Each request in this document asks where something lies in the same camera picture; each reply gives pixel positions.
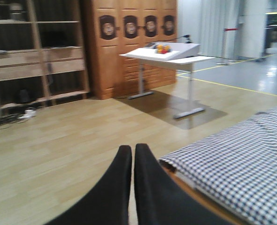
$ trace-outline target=white table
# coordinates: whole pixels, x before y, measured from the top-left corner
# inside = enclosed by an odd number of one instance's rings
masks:
[[[189,90],[188,90],[188,100],[189,100],[189,109],[188,111],[178,113],[174,115],[174,119],[179,119],[184,116],[188,116],[194,113],[198,113],[201,111],[204,111],[204,108],[193,108],[193,65],[196,62],[202,62],[206,60],[213,59],[214,57],[206,57],[206,56],[196,56],[196,57],[190,57],[190,58],[183,58],[183,59],[178,59],[178,60],[169,60],[169,61],[164,61],[164,60],[149,60],[149,59],[143,59],[141,57],[133,57],[131,58],[136,58],[139,59],[139,78],[138,78],[138,92],[139,94],[130,96],[128,99],[134,99],[146,95],[151,95],[153,94],[152,91],[144,92],[144,85],[143,85],[143,65],[148,64],[150,66],[155,66],[155,67],[162,67],[162,68],[167,68],[167,69],[175,69],[175,70],[183,70],[188,73],[190,73],[190,78],[189,80]]]

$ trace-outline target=checkered blanket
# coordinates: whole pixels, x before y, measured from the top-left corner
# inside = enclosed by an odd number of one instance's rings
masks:
[[[254,225],[277,225],[277,107],[160,158]]]

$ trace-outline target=desk leg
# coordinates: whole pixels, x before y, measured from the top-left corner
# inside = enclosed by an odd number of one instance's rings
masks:
[[[174,119],[179,119],[188,115],[192,115],[198,112],[202,112],[205,109],[204,108],[194,108],[193,109],[193,69],[191,69],[190,72],[190,78],[188,79],[189,83],[188,83],[188,87],[189,87],[189,91],[188,91],[188,101],[189,101],[189,111],[185,111],[185,112],[181,112],[178,113],[176,115],[174,115]]]
[[[144,92],[143,72],[144,72],[143,63],[141,62],[141,60],[139,60],[139,71],[138,71],[138,92],[139,92],[139,94],[128,97],[129,100],[153,94],[153,91]]]

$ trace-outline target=gray floor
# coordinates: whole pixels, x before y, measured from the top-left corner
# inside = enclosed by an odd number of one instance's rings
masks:
[[[277,95],[277,43],[267,52],[264,60],[242,60],[228,66],[217,65],[221,61],[218,58],[196,63],[194,77]]]

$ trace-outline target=decorative medallion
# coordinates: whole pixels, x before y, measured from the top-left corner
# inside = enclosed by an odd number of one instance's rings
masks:
[[[101,38],[111,40],[115,38],[115,18],[111,15],[103,15],[99,18]]]
[[[165,27],[166,27],[166,30],[167,30],[167,31],[172,31],[173,28],[174,28],[174,24],[173,24],[172,21],[166,21],[166,22],[165,22]]]
[[[157,35],[157,18],[154,15],[145,17],[145,35],[147,37],[154,37]]]
[[[138,19],[133,15],[124,17],[124,33],[126,38],[135,38],[138,36]]]
[[[155,31],[155,22],[154,21],[149,21],[146,23],[146,29],[149,31],[149,32],[154,32]]]
[[[167,15],[163,18],[163,33],[167,36],[173,35],[175,30],[174,16]]]
[[[128,34],[134,34],[136,30],[137,30],[137,27],[134,23],[129,22],[126,24],[126,32]]]
[[[103,32],[105,35],[112,35],[115,31],[115,27],[113,26],[113,24],[107,22],[105,24],[103,24]]]

